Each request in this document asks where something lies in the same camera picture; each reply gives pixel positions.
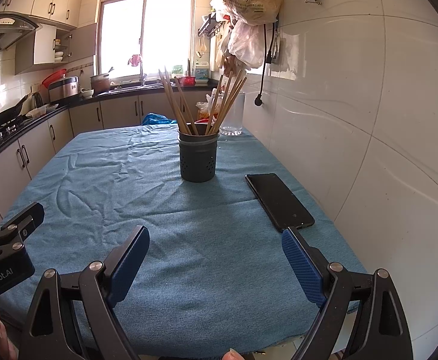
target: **metal screw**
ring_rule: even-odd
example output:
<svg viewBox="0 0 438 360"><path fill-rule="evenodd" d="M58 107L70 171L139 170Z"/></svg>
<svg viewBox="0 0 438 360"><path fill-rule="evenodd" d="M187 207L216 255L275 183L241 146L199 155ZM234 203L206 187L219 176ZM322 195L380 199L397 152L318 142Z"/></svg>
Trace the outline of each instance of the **metal screw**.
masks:
<svg viewBox="0 0 438 360"><path fill-rule="evenodd" d="M51 277L53 277L55 275L55 273L56 273L55 269L47 269L44 272L44 277L47 278L47 279L50 279Z"/></svg>
<svg viewBox="0 0 438 360"><path fill-rule="evenodd" d="M100 261L91 262L89 268L91 269L91 271L98 271L102 268L102 263Z"/></svg>
<svg viewBox="0 0 438 360"><path fill-rule="evenodd" d="M338 262L332 262L332 263L330 264L330 268L331 268L331 270L334 271L334 272L341 272L341 271L344 269L344 267L342 266L342 264L340 264L340 263L338 263Z"/></svg>
<svg viewBox="0 0 438 360"><path fill-rule="evenodd" d="M386 271L385 269L379 269L377 271L377 274L383 279L387 279L389 277L389 272Z"/></svg>

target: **black smartphone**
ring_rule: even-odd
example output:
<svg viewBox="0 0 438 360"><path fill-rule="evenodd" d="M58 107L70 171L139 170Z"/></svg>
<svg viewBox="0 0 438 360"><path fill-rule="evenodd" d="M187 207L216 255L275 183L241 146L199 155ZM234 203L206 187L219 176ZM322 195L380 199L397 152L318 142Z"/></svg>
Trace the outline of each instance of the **black smartphone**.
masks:
<svg viewBox="0 0 438 360"><path fill-rule="evenodd" d="M246 180L279 232L314 224L312 215L275 173L246 175Z"/></svg>

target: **frying pan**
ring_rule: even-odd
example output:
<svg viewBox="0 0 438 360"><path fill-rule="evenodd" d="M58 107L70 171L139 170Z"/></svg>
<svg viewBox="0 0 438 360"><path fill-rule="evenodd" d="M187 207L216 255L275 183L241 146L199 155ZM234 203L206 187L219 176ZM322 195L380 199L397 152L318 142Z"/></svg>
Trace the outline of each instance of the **frying pan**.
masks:
<svg viewBox="0 0 438 360"><path fill-rule="evenodd" d="M28 97L29 95L25 95L22 98L22 100L20 100L16 105L0 112L0 126L9 123L10 121L14 120L17 116L19 116L22 110L22 104L24 104L24 102L27 100Z"/></svg>

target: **kitchen counter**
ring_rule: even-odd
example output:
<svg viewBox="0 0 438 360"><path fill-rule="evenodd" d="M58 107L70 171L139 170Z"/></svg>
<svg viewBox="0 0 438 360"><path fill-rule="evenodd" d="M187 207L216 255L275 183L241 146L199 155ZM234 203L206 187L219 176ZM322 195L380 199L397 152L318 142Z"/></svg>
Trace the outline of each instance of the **kitchen counter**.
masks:
<svg viewBox="0 0 438 360"><path fill-rule="evenodd" d="M213 88L217 87L217 83L218 83L217 80L210 79L209 84L207 86L183 87L182 91L184 92L210 91L211 92ZM175 87L175 84L172 85L173 85L172 89L175 92L177 92L177 88ZM4 138L4 140L0 142L0 153L4 149L6 149L9 145L11 145L13 142L15 142L18 138L20 138L22 135L32 130L34 127L38 126L39 124L43 123L44 121L53 117L54 115L57 115L60 112L67 110L68 108L78 107L84 104L97 103L103 100L137 96L142 94L148 95L151 93L162 93L162 92L164 92L164 86L162 84L154 84L154 85L147 85L142 87L121 88L119 90L113 90L106 93L101 93L100 95L93 96L92 98L87 100L73 100L69 104L58 107L56 110L50 112L49 114L38 117L37 119L34 119L32 122L29 122L19 127L13 134Z"/></svg>

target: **blue gripper pad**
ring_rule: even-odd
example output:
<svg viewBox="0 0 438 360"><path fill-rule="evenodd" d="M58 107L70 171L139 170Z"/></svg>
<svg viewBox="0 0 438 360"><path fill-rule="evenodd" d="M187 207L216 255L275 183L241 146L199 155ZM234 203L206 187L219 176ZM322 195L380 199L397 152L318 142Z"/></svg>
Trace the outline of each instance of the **blue gripper pad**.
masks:
<svg viewBox="0 0 438 360"><path fill-rule="evenodd" d="M123 257L110 277L110 293L107 296L107 302L112 308L125 299L149 250L150 237L146 227L142 227L137 235L131 235L131 237L135 237L135 239L127 250L123 252ZM117 249L122 252L122 248L123 246L119 246Z"/></svg>
<svg viewBox="0 0 438 360"><path fill-rule="evenodd" d="M299 280L307 300L321 307L326 301L322 276L290 230L284 230L282 233L282 250L297 280Z"/></svg>

